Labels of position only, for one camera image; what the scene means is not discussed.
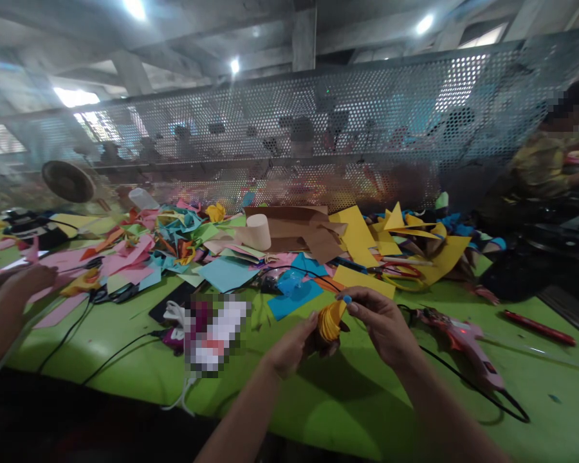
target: electrical cord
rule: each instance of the electrical cord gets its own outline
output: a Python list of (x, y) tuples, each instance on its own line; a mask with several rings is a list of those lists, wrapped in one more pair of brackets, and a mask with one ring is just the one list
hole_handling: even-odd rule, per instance
[[(409, 307), (407, 307), (407, 305), (403, 305), (403, 304), (399, 304), (398, 306), (401, 310), (408, 312), (410, 314), (409, 320), (407, 322), (408, 327), (412, 327), (412, 325), (414, 324), (414, 321), (416, 320), (416, 311), (413, 311), (412, 309), (410, 309)], [(469, 387), (471, 387), (472, 389), (474, 389), (476, 392), (478, 392), (481, 396), (483, 396), (485, 399), (487, 399), (489, 402), (491, 402), (493, 405), (495, 405), (497, 408), (499, 408), (500, 410), (502, 410), (505, 413), (508, 413), (509, 415), (511, 415), (513, 418), (519, 420), (520, 422), (524, 422), (524, 423), (529, 423), (529, 416), (526, 413), (526, 411), (521, 407), (521, 405), (519, 404), (519, 402), (517, 402), (512, 395), (510, 395), (508, 393), (507, 390), (499, 390), (498, 392), (500, 394), (502, 394), (507, 400), (508, 402), (510, 402), (510, 404), (515, 407), (517, 409), (517, 411), (519, 413), (521, 413), (521, 416), (517, 415), (515, 412), (511, 411), (510, 409), (506, 408), (505, 406), (503, 406), (502, 404), (498, 403), (496, 400), (494, 400), (492, 397), (490, 397), (489, 395), (487, 395), (487, 393), (483, 392), (477, 385), (475, 385), (473, 382), (471, 382), (467, 377), (465, 377), (464, 375), (462, 375), (462, 373), (460, 371), (458, 371), (457, 369), (455, 369), (455, 367), (453, 367), (451, 364), (449, 364), (446, 360), (444, 360), (442, 357), (438, 356), (437, 354), (434, 354), (433, 352), (431, 352), (430, 350), (428, 350), (426, 347), (422, 347), (420, 344), (418, 345), (418, 347), (420, 347), (420, 349), (423, 350), (423, 352), (425, 352), (426, 354), (432, 356), (435, 360), (437, 360), (438, 362), (440, 362), (442, 365), (444, 365), (447, 369), (449, 369), (450, 371), (452, 371), (455, 375), (457, 375), (464, 383), (466, 383)]]
[(79, 233), (79, 228), (76, 227), (75, 225), (71, 225), (71, 224), (68, 224), (66, 222), (55, 221), (53, 219), (48, 219), (47, 217), (45, 217), (45, 219), (49, 222), (59, 223), (60, 225), (66, 225), (66, 226), (69, 226), (71, 228), (74, 228), (75, 230), (77, 230), (77, 233)]
[(77, 319), (77, 321), (71, 325), (71, 327), (67, 330), (66, 334), (64, 335), (64, 337), (61, 339), (60, 343), (54, 348), (54, 350), (47, 356), (45, 357), (45, 360), (43, 360), (43, 362), (41, 363), (41, 365), (39, 365), (39, 367), (37, 368), (37, 375), (42, 374), (43, 372), (43, 368), (45, 368), (45, 365), (47, 364), (47, 362), (49, 362), (49, 360), (54, 356), (54, 354), (56, 352), (58, 352), (60, 350), (60, 348), (66, 343), (66, 340), (68, 339), (69, 335), (71, 334), (71, 331), (73, 331), (73, 329), (75, 329), (75, 327), (86, 317), (86, 315), (88, 315), (88, 313), (92, 310), (92, 306), (94, 305), (94, 303), (92, 302), (93, 299), (95, 298), (97, 292), (92, 290), (90, 292), (90, 296), (88, 297), (88, 302), (86, 304), (86, 308), (84, 309), (84, 311), (82, 312), (81, 316)]
[(273, 270), (276, 269), (280, 269), (280, 268), (292, 268), (292, 269), (296, 269), (296, 270), (300, 270), (302, 272), (308, 273), (309, 275), (313, 275), (316, 279), (320, 279), (326, 283), (328, 283), (330, 286), (332, 286), (334, 289), (336, 289), (336, 292), (339, 293), (341, 292), (341, 290), (339, 288), (337, 288), (335, 285), (333, 285), (332, 283), (330, 283), (330, 281), (326, 280), (324, 277), (322, 277), (321, 275), (318, 275), (312, 271), (309, 270), (305, 270), (305, 269), (301, 269), (300, 267), (295, 267), (295, 266), (279, 266), (279, 267), (274, 267), (274, 268), (269, 268), (263, 272), (260, 272), (258, 274), (256, 274), (253, 278), (251, 278), (249, 281), (247, 281), (246, 283), (244, 283), (243, 285), (239, 286), (239, 287), (235, 287), (232, 289), (228, 289), (227, 291), (225, 291), (223, 294), (227, 294), (231, 291), (236, 291), (237, 289), (240, 289), (242, 287), (244, 287), (244, 285), (251, 283), (253, 280), (255, 280), (256, 278), (261, 278), (263, 277), (265, 274), (267, 274), (268, 272), (271, 272)]
[(518, 419), (520, 422), (524, 422), (524, 423), (529, 423), (529, 416), (526, 413), (525, 410), (523, 410), (523, 408), (521, 408), (521, 405), (519, 405), (519, 403), (512, 397), (512, 395), (510, 395), (508, 393), (508, 391), (506, 389), (498, 391), (500, 394), (502, 394), (510, 403), (512, 406), (514, 406), (517, 411), (519, 413), (521, 413), (521, 416), (517, 415), (515, 412), (511, 411), (509, 408), (506, 408), (504, 405), (498, 403), (496, 400), (494, 400), (493, 398), (489, 397), (485, 392), (483, 392), (481, 389), (479, 389), (478, 386), (476, 386), (473, 382), (471, 382), (468, 378), (466, 378), (465, 376), (463, 376), (460, 372), (458, 372), (451, 364), (449, 364), (448, 362), (446, 362), (443, 358), (439, 357), (438, 355), (434, 354), (433, 352), (431, 352), (430, 350), (422, 347), (421, 345), (419, 345), (418, 347), (420, 347), (424, 352), (426, 352), (427, 354), (429, 354), (430, 356), (432, 356), (434, 359), (436, 359), (438, 362), (440, 362), (442, 365), (444, 365), (447, 369), (449, 369), (450, 371), (452, 371), (455, 375), (457, 375), (459, 378), (461, 378), (461, 380), (466, 383), (469, 387), (471, 387), (472, 389), (474, 389), (476, 392), (478, 392), (481, 396), (483, 396), (485, 399), (487, 399), (489, 402), (491, 402), (493, 405), (495, 405), (497, 408), (499, 408), (500, 410), (502, 410), (503, 412), (508, 413), (509, 415), (511, 415), (513, 418)]
[(165, 329), (165, 330), (160, 330), (160, 331), (151, 331), (145, 334), (142, 334), (141, 336), (138, 336), (137, 338), (135, 338), (133, 341), (131, 341), (130, 343), (128, 343), (126, 346), (124, 346), (122, 349), (120, 349), (118, 352), (116, 352), (115, 354), (113, 354), (110, 358), (108, 358), (107, 360), (105, 360), (103, 362), (103, 364), (98, 367), (94, 373), (92, 373), (90, 376), (88, 376), (84, 382), (81, 384), (81, 386), (86, 386), (96, 375), (98, 375), (99, 373), (101, 373), (101, 371), (103, 370), (103, 368), (105, 368), (105, 366), (111, 362), (117, 355), (119, 355), (119, 353), (121, 353), (123, 350), (127, 349), (128, 347), (130, 347), (131, 345), (135, 344), (137, 341), (139, 341), (142, 338), (145, 338), (146, 336), (154, 336), (156, 337), (156, 341), (160, 341), (161, 339), (163, 339), (163, 337), (167, 334), (169, 330)]

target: metal mesh screen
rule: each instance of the metal mesh screen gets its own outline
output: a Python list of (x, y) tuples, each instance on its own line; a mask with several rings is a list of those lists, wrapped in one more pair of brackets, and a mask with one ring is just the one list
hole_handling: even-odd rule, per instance
[(447, 190), (468, 209), (578, 72), (579, 30), (2, 118), (25, 151), (0, 154), (0, 210), (81, 210), (40, 180), (52, 159), (93, 167), (122, 208), (142, 186), (230, 212), (247, 192), (368, 212)]

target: ceiling light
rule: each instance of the ceiling light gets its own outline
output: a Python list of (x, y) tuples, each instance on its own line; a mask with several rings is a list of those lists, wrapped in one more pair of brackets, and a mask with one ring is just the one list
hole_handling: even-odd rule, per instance
[(230, 63), (230, 66), (232, 67), (232, 74), (238, 74), (238, 71), (240, 71), (240, 63), (238, 63), (238, 58), (233, 60)]
[(429, 28), (433, 25), (433, 15), (427, 15), (425, 18), (418, 23), (416, 26), (416, 32), (419, 34), (424, 34), (429, 30)]
[(124, 0), (124, 7), (135, 19), (139, 21), (146, 19), (146, 11), (141, 0)]

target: hot glue gun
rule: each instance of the hot glue gun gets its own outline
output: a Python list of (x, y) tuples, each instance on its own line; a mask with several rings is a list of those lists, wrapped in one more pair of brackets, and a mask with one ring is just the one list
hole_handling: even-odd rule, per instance
[(462, 323), (438, 312), (433, 307), (419, 310), (418, 317), (425, 325), (446, 333), (452, 349), (465, 352), (484, 386), (498, 391), (504, 390), (504, 380), (498, 375), (487, 355), (476, 342), (476, 339), (484, 337), (483, 330), (479, 326)]

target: green table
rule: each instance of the green table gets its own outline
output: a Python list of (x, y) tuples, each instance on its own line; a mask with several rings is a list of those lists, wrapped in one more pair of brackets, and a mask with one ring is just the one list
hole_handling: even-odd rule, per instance
[[(0, 251), (0, 265), (17, 256), (15, 249)], [(46, 365), (45, 374), (76, 383), (83, 381), (135, 337), (158, 328), (147, 313), (181, 281), (175, 276), (164, 277), (161, 284), (126, 304), (94, 307), (72, 339)], [(299, 318), (333, 300), (333, 295), (325, 292), (291, 316), (275, 322), (266, 304), (269, 296), (253, 290), (243, 295), (253, 302), (252, 319), (246, 322), (243, 345), (219, 378), (201, 379), (188, 393), (187, 405), (196, 413), (208, 416), (226, 413), (266, 349)], [(30, 310), (40, 310), (55, 297), (48, 296)], [(499, 318), (497, 313), (505, 305), (492, 307), (453, 282), (437, 283), (422, 295), (399, 292), (396, 300), (410, 307), (431, 305), (460, 320), (471, 319), (485, 332), (499, 338), (526, 343), (579, 363), (579, 332), (536, 298), (508, 307), (572, 334), (578, 340), (577, 347), (561, 347)], [(56, 327), (34, 330), (10, 359), (9, 366), (34, 371), (81, 310), (83, 306)], [(270, 431), (306, 444), (375, 460), (407, 458), (419, 442), (407, 395), (395, 374), (379, 360), (359, 322), (349, 315), (344, 316), (344, 321), (351, 333), (342, 335), (339, 353), (323, 361), (316, 357), (308, 359), (299, 373), (283, 384)], [(254, 331), (252, 327), (260, 323), (260, 330)], [(459, 361), (458, 356), (451, 356), (448, 345), (439, 346), (429, 330), (416, 327), (414, 332), (422, 346), (437, 352), (449, 363), (457, 361), (464, 366), (463, 358)], [(434, 361), (458, 400), (515, 459), (579, 462), (579, 370), (486, 342), (481, 345), (532, 423), (523, 424), (503, 415)], [(184, 370), (183, 358), (174, 357), (167, 347), (150, 338), (139, 341), (117, 357), (89, 385), (110, 394), (171, 404), (180, 395)], [(549, 395), (557, 396), (560, 403)]]

